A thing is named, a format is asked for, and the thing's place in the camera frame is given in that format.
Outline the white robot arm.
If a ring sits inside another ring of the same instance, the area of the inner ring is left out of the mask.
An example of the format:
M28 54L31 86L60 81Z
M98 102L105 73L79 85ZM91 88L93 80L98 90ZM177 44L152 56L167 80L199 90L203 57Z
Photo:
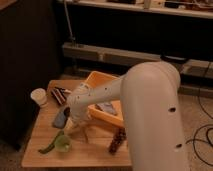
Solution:
M133 171L190 171L178 101L180 74L167 62L145 62L111 82L68 96L71 118L87 106L118 100Z

